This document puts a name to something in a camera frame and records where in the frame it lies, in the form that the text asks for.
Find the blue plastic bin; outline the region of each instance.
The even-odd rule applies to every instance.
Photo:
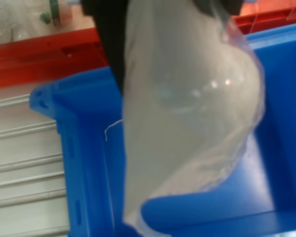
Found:
[[[142,208],[174,237],[257,237],[296,230],[296,25],[248,36],[265,67],[266,113],[233,174],[208,193]],[[57,121],[71,237],[132,237],[122,223],[125,154],[121,96],[109,68],[37,88],[31,108]]]

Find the white string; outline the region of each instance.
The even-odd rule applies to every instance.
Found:
[[[105,130],[104,130],[104,134],[105,134],[105,141],[107,142],[108,141],[108,136],[107,136],[107,130],[110,128],[110,127],[113,127],[115,125],[117,125],[118,123],[122,122],[123,120],[120,119],[118,121],[116,121],[115,123],[111,124],[110,126],[108,126]]]

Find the red shelf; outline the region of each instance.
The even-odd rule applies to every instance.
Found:
[[[0,45],[0,87],[60,79],[107,66],[93,29]]]
[[[296,0],[258,0],[246,3],[235,17],[244,34],[296,23]]]

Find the clear plastic bag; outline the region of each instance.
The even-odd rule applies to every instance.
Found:
[[[263,113],[262,69],[218,1],[130,0],[126,32],[124,221],[144,236],[150,198],[224,181]]]
[[[12,41],[13,19],[6,0],[0,0],[0,44]]]

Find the transparent plastic bag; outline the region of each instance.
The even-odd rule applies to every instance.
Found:
[[[12,41],[13,19],[5,0],[0,0],[0,44]]]
[[[15,40],[67,31],[72,25],[72,9],[67,0],[9,0],[18,24]]]
[[[262,69],[218,1],[130,0],[126,31],[124,221],[163,236],[145,200],[224,181],[261,118]]]

